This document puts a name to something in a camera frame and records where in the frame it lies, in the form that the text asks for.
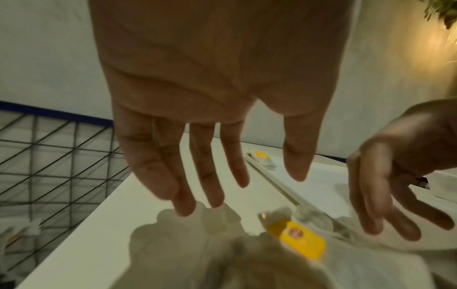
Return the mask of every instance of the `white table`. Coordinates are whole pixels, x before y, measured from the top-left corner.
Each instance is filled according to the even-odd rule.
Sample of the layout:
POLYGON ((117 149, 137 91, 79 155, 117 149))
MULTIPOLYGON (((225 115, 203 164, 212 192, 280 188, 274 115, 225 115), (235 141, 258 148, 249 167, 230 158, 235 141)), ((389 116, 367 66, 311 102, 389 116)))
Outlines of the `white table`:
MULTIPOLYGON (((189 152, 189 136, 181 142, 187 179, 195 198, 209 207, 199 184, 189 152)), ((243 150, 265 151, 282 156, 282 150, 248 143, 243 150)), ((246 232, 261 233, 257 219, 262 211, 294 204, 268 180, 248 165, 250 185, 241 189, 232 177, 219 139, 212 150, 226 203, 237 212, 246 232)), ((316 156, 315 162, 343 165, 316 156)), ((139 226, 154 223, 157 214, 171 208, 170 202, 156 199, 134 175, 130 175, 54 252, 21 283, 19 289, 108 289, 130 264, 129 239, 139 226)))

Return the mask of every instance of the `yellow label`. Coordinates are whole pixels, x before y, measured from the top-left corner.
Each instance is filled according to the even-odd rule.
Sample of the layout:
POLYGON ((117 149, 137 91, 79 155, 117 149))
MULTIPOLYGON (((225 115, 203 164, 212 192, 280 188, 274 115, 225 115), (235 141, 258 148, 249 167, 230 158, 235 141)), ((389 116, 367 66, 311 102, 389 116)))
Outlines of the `yellow label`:
POLYGON ((321 237, 289 219, 268 226, 267 231, 308 259, 318 261, 326 248, 321 237))
POLYGON ((256 156, 261 159, 269 159, 268 155, 262 151, 256 151, 256 156))

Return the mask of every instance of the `person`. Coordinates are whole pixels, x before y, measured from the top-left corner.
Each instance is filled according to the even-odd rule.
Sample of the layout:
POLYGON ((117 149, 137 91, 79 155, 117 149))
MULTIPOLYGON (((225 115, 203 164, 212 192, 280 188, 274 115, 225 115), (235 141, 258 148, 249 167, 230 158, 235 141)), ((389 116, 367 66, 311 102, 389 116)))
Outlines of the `person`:
MULTIPOLYGON (((220 140, 238 184, 249 175, 240 134, 263 101, 284 116, 284 162, 306 178, 320 125, 338 80, 353 0, 90 0, 94 37, 112 98, 116 135, 131 169, 160 199, 187 216, 196 202, 179 142, 190 124, 190 152, 211 206, 224 193, 211 155, 220 140)), ((412 178, 457 167, 456 103, 409 109, 349 158, 351 202, 367 233, 386 219, 406 239, 420 230, 393 206, 445 229, 445 213, 417 200, 412 178)))
POLYGON ((452 229, 446 213, 418 200, 408 186, 414 178, 456 167, 457 99, 409 108, 348 159, 350 199, 364 231, 379 234, 386 220, 403 238, 420 239, 419 227, 392 197, 408 211, 452 229))

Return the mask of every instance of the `metal grid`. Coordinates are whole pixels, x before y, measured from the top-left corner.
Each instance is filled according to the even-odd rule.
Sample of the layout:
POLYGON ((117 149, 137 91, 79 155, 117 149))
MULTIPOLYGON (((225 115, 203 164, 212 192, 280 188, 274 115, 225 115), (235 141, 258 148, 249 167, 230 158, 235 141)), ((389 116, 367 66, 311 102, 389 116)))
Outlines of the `metal grid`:
MULTIPOLYGON (((31 246, 28 246, 27 249, 11 249, 14 247, 14 244, 17 242, 20 242, 22 239, 25 237, 19 237, 15 240, 12 240, 8 245, 7 245, 7 253, 6 257, 9 256, 14 256, 14 255, 20 255, 22 258, 8 266, 8 271, 12 271, 20 267, 24 262, 29 262, 30 259, 33 260, 34 268, 39 265, 40 262, 42 262, 44 259, 39 258, 38 255, 42 253, 49 254, 53 250, 53 246, 51 246, 54 242, 57 240, 62 241, 64 238, 66 238, 81 222, 84 221, 78 220, 77 218, 74 218, 75 214, 75 209, 78 206, 81 205, 94 205, 97 206, 101 203, 101 201, 91 201, 94 199, 93 197, 91 198, 86 198, 87 196, 94 195, 103 196, 103 200, 108 197, 109 193, 114 190, 115 187, 117 187, 129 174, 129 168, 125 166, 124 168, 113 172, 113 168, 111 166, 111 162, 113 158, 115 157, 123 157, 122 152, 120 152, 119 147, 115 145, 115 135, 114 135, 114 129, 112 127, 99 127, 99 130, 92 134, 90 137, 88 137, 84 142, 82 143, 77 143, 77 138, 78 134, 81 130, 81 123, 80 122, 73 122, 73 121, 66 121, 59 125, 57 128, 52 130, 51 132, 47 133, 45 136, 42 136, 38 138, 37 136, 37 123, 38 119, 41 118, 39 116, 31 116, 27 114, 18 114, 18 116, 13 119, 12 121, 6 123, 6 125, 3 125, 3 127, 0 128, 0 149, 1 146, 4 144, 8 145, 20 145, 20 146, 26 146, 22 149, 20 149, 18 152, 8 156, 6 159, 3 159, 0 161, 0 168, 2 165, 8 163, 8 162, 13 162, 16 158, 19 158, 22 154, 28 153, 29 154, 29 169, 28 172, 8 172, 8 171, 3 171, 0 169, 0 175, 4 176, 12 176, 12 177, 23 177, 20 181, 17 181, 13 185, 0 190, 0 198, 2 195, 7 194, 8 192, 11 192, 14 188, 18 187, 19 185, 24 185, 26 184, 28 187, 28 199, 26 201, 14 201, 14 200, 2 200, 0 199, 0 211, 2 209, 6 208, 14 208, 14 207, 21 207, 24 208, 24 206, 27 207, 27 215, 29 218, 33 219, 37 216, 35 216, 35 211, 34 207, 36 205, 40 204, 46 204, 46 205, 63 205, 63 207, 58 208, 55 212, 47 216, 46 218, 43 218, 40 227, 42 229, 42 232, 45 232, 46 230, 53 230, 53 229, 60 229, 61 232, 57 234, 56 236, 53 236, 53 238, 47 240, 44 244, 41 243, 39 244, 36 239, 32 240, 31 246), (4 139, 2 137, 2 133, 7 131, 8 129, 12 128, 15 124, 19 123, 20 121, 24 120, 26 117, 32 117, 32 122, 31 122, 31 138, 30 141, 21 141, 21 140, 11 140, 11 139, 4 139), (43 143, 46 139, 49 139, 49 137, 59 133, 65 128, 69 128, 69 126, 72 125, 74 126, 73 129, 73 141, 72 141, 72 146, 62 146, 62 145, 54 145, 54 144, 48 144, 48 143, 43 143), (102 149, 90 149, 86 148, 85 145, 96 139, 98 136, 101 134, 110 134, 110 143, 109 143, 109 149, 108 150, 102 150, 102 149), (59 149, 60 151, 62 150, 67 150, 66 152, 63 153, 60 157, 57 159, 51 161, 49 164, 46 166, 35 170, 34 169, 34 162, 36 161, 36 155, 37 152, 36 150, 40 147, 44 147, 47 149, 59 149), (99 158, 97 161, 91 163, 88 165, 86 168, 83 170, 76 172, 75 170, 75 160, 78 157, 79 152, 91 152, 91 153, 102 153, 104 154, 101 158, 99 158), (70 159, 70 175, 59 175, 59 174, 48 174, 46 173, 46 169, 50 168, 54 164, 58 163, 59 161, 62 161, 64 159, 70 159), (91 169, 96 169, 96 167, 102 163, 106 163, 106 177, 104 178, 94 178, 86 175, 85 173, 90 171, 91 169), (60 179, 61 182, 42 194, 39 197, 34 197, 34 186, 36 184, 35 180, 37 179, 60 179), (75 184, 78 181, 99 181, 100 183, 94 184, 92 188, 89 188, 87 192, 80 194, 80 195, 75 195, 75 184), (68 201, 61 201, 61 200, 55 200, 55 198, 48 200, 46 199, 47 196, 50 194, 54 193, 56 190, 59 188, 65 187, 65 191, 69 194, 68 201), (55 218, 59 217, 63 212, 68 213, 68 223, 67 225, 58 225, 58 226, 53 226, 51 221, 53 221, 55 218)), ((24 272, 24 270, 19 271, 19 275, 25 276, 28 275, 30 272, 24 272)))

